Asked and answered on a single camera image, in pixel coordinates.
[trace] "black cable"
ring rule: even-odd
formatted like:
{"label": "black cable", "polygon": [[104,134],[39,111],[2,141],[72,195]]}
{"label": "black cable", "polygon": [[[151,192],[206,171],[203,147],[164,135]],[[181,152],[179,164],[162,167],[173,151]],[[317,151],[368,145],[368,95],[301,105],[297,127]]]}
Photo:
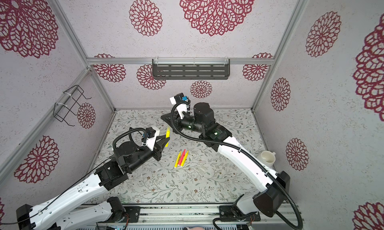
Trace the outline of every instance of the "black cable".
{"label": "black cable", "polygon": [[128,134],[128,137],[129,137],[129,140],[130,140],[132,143],[134,143],[138,149],[144,149],[144,148],[145,148],[145,146],[139,146],[139,145],[137,145],[137,144],[135,143],[135,141],[133,141],[132,133],[129,133],[129,134]]}
{"label": "black cable", "polygon": [[[73,186],[75,186],[78,182],[80,182],[83,178],[85,178],[88,174],[90,174],[93,170],[95,170],[96,168],[98,168],[100,165],[102,165],[105,161],[109,160],[109,158],[107,158],[106,160],[102,161],[99,165],[97,165],[94,169],[90,170],[87,174],[85,174],[84,176],[82,176],[79,180],[77,180],[74,184],[72,184],[69,188],[67,188],[64,192],[62,192],[59,196],[57,196],[52,202],[50,202],[45,208],[43,208],[41,210],[41,212],[43,210],[45,210],[47,207],[49,207],[54,201],[56,201],[56,199],[60,198],[61,195],[63,195],[66,191],[68,191],[69,189],[71,189]],[[19,221],[19,222],[12,222],[12,223],[0,223],[0,225],[13,225],[13,224],[17,224],[17,223],[21,223],[21,222],[24,222],[25,220],[28,220],[30,218],[33,218],[34,216],[38,215],[38,213],[36,213],[35,215],[27,218],[27,219],[24,219],[22,221]]]}
{"label": "black cable", "polygon": [[112,147],[113,147],[113,151],[116,150],[116,143],[122,139],[123,137],[127,136],[127,135],[130,135],[131,133],[133,132],[138,132],[138,131],[142,131],[142,132],[145,132],[146,130],[142,127],[137,127],[137,128],[133,128],[133,129],[130,129],[129,131],[126,131],[125,133],[119,135],[117,138],[115,138],[115,140],[113,140],[113,143],[112,143]]}
{"label": "black cable", "polygon": [[208,139],[200,139],[200,138],[196,138],[196,137],[190,137],[184,133],[182,133],[179,128],[175,125],[175,110],[177,108],[177,106],[179,106],[180,104],[188,104],[186,101],[180,101],[178,103],[176,103],[171,112],[170,112],[170,123],[171,123],[171,127],[175,130],[175,132],[177,132],[178,134],[180,134],[181,136],[185,137],[186,139],[189,139],[189,140],[192,140],[192,141],[198,141],[198,142],[204,142],[204,143],[210,143],[210,144],[220,144],[220,145],[223,145],[223,146],[227,146],[227,147],[232,147],[234,149],[237,149],[239,152],[245,154],[249,159],[251,159],[264,173],[265,175],[267,175],[278,187],[278,189],[281,191],[281,193],[283,193],[283,195],[286,197],[286,199],[288,200],[288,202],[291,204],[292,206],[292,209],[293,211],[295,212],[295,215],[296,215],[296,218],[297,218],[297,226],[295,226],[293,223],[291,223],[288,219],[286,219],[280,212],[276,211],[276,214],[285,222],[287,223],[291,228],[295,229],[295,230],[301,230],[303,228],[303,219],[301,218],[301,215],[300,215],[300,212],[299,212],[299,209],[297,208],[296,204],[294,203],[294,201],[292,200],[291,196],[289,196],[289,194],[287,193],[287,191],[285,190],[285,188],[272,176],[272,174],[270,174],[265,168],[264,166],[255,159],[254,156],[252,156],[251,154],[249,154],[247,151],[244,151],[241,147],[239,146],[236,146],[236,145],[233,145],[233,144],[230,144],[230,143],[227,143],[227,142],[221,142],[221,141],[215,141],[215,140],[208,140]]}
{"label": "black cable", "polygon": [[230,220],[238,220],[238,219],[243,219],[243,218],[246,218],[246,217],[249,217],[253,214],[255,214],[257,212],[251,212],[251,213],[248,213],[247,215],[244,215],[244,216],[241,216],[241,217],[232,217],[232,218],[215,218],[214,221],[213,221],[213,224],[215,226],[215,228],[217,228],[218,230],[222,230],[221,228],[218,227],[218,225],[216,225],[216,221],[218,220],[227,220],[227,221],[230,221]]}

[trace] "wire rack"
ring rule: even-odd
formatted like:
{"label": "wire rack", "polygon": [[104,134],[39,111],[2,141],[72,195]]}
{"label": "wire rack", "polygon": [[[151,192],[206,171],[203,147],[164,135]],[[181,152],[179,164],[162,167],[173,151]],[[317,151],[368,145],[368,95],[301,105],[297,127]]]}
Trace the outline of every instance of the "wire rack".
{"label": "wire rack", "polygon": [[[78,91],[78,92],[80,93],[80,95],[79,95],[79,97],[74,98],[73,95],[76,93],[76,91]],[[70,96],[70,98],[68,98],[64,103],[55,103],[55,105],[53,106],[53,117],[56,118],[57,120],[59,120],[60,122],[63,122],[63,121],[64,121],[66,124],[68,124],[69,126],[72,126],[72,127],[73,127],[74,125],[69,124],[69,123],[65,120],[65,118],[68,116],[69,113],[72,113],[73,115],[77,116],[77,114],[74,113],[74,112],[72,111],[72,108],[73,108],[76,104],[79,105],[79,107],[81,106],[81,105],[79,104],[78,101],[79,101],[79,99],[80,99],[82,96],[83,96],[85,99],[91,99],[92,97],[91,97],[91,98],[86,98],[86,97],[84,96],[84,90],[83,90],[79,85],[74,85],[74,86],[70,87],[69,89],[65,90],[63,93],[68,94],[68,95]],[[73,100],[74,100],[74,103],[72,104],[72,106],[71,106],[70,108],[68,108],[68,105],[66,105],[66,103],[68,102],[69,99],[73,99]],[[61,108],[59,108],[59,110],[56,111],[56,107],[57,107],[58,105],[61,105],[61,106],[65,107],[66,109],[68,109],[68,112],[65,114],[64,117],[62,117],[62,116],[59,115],[59,112],[60,112],[60,109],[61,109]]]}

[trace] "floral tablecloth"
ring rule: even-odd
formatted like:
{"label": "floral tablecloth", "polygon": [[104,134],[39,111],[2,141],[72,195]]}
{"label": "floral tablecloth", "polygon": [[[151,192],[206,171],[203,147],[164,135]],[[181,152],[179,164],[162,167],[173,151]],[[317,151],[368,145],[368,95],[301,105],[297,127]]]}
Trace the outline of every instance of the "floral tablecloth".
{"label": "floral tablecloth", "polygon": [[[161,135],[168,125],[160,116],[169,110],[120,110],[117,112],[95,166],[113,154],[112,142],[129,127],[160,128]],[[264,150],[259,131],[249,109],[214,110],[216,122],[226,127],[252,154]],[[197,137],[199,133],[185,131]],[[141,138],[133,134],[136,143]],[[128,137],[118,142],[128,141]],[[189,150],[184,167],[174,168],[180,150]],[[129,175],[129,179],[107,194],[90,199],[88,204],[118,196],[123,203],[174,202],[233,202],[241,194],[256,192],[249,179],[237,166],[203,143],[189,141],[171,131],[168,147],[160,161],[148,160]]]}

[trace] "marker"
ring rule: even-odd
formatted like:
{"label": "marker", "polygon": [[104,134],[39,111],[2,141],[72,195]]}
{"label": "marker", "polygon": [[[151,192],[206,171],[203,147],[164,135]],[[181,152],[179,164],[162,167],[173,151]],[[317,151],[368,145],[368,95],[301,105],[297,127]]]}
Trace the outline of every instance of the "marker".
{"label": "marker", "polygon": [[188,153],[189,153],[189,150],[187,151],[187,153],[185,154],[185,157],[184,157],[183,161],[181,162],[181,166],[182,166],[182,167],[184,166],[184,163],[185,163],[185,161],[187,160]]}
{"label": "marker", "polygon": [[167,127],[166,137],[169,137],[169,134],[170,134],[170,127]]}
{"label": "marker", "polygon": [[181,151],[179,152],[179,155],[177,156],[177,159],[176,159],[176,162],[175,162],[175,168],[177,168],[177,164],[179,162],[180,155],[181,155]]}
{"label": "marker", "polygon": [[179,159],[179,163],[177,164],[177,166],[181,165],[181,162],[183,161],[184,156],[185,156],[185,149],[184,149],[184,152],[181,154],[181,157]]}

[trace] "red floral pattern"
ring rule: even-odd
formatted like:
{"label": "red floral pattern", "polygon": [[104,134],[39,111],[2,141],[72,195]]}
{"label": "red floral pattern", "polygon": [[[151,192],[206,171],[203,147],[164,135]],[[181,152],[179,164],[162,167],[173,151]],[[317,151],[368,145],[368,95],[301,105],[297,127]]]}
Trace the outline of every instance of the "red floral pattern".
{"label": "red floral pattern", "polygon": [[321,56],[333,46],[340,32],[340,16],[337,12],[328,12],[321,16],[308,33],[306,48],[308,55]]}
{"label": "red floral pattern", "polygon": [[[98,54],[95,58],[114,58],[109,54]],[[120,82],[125,78],[125,68],[122,64],[95,64],[93,65],[96,73],[100,77],[110,82]]]}
{"label": "red floral pattern", "polygon": [[144,36],[157,34],[163,25],[161,13],[150,0],[136,0],[129,10],[133,27]]}
{"label": "red floral pattern", "polygon": [[305,144],[297,138],[291,139],[285,150],[289,164],[296,170],[304,170],[308,164],[308,150]]}
{"label": "red floral pattern", "polygon": [[45,0],[0,0],[0,42],[23,57],[49,55],[58,25]]}
{"label": "red floral pattern", "polygon": [[272,107],[276,111],[281,111],[287,107],[289,99],[291,97],[290,85],[285,78],[277,79],[273,84],[271,91],[271,103]]}
{"label": "red floral pattern", "polygon": [[95,123],[95,109],[89,103],[83,103],[77,111],[77,120],[83,128],[90,128]]}
{"label": "red floral pattern", "polygon": [[147,89],[161,89],[167,82],[166,80],[156,80],[153,78],[152,65],[150,64],[140,66],[136,74],[139,83]]}
{"label": "red floral pattern", "polygon": [[4,207],[4,204],[2,204],[1,198],[0,198],[0,222],[3,219],[3,216],[4,216],[3,207]]}
{"label": "red floral pattern", "polygon": [[204,80],[199,80],[191,85],[191,93],[196,98],[205,98],[212,93],[212,85]]}
{"label": "red floral pattern", "polygon": [[43,136],[13,175],[21,182],[37,183],[50,175],[58,158],[59,149],[55,141],[49,136]]}
{"label": "red floral pattern", "polygon": [[[271,54],[259,53],[252,58],[273,58]],[[263,79],[269,66],[267,64],[246,64],[243,66],[243,76],[251,81]]]}
{"label": "red floral pattern", "polygon": [[191,27],[210,36],[233,31],[252,11],[255,0],[180,0]]}
{"label": "red floral pattern", "polygon": [[362,52],[356,57],[356,94],[364,99],[364,108],[372,109],[384,121],[384,14],[379,25],[364,39]]}
{"label": "red floral pattern", "polygon": [[354,230],[384,229],[384,206],[381,203],[371,204],[367,202],[364,205],[359,205],[359,209],[353,213]]}

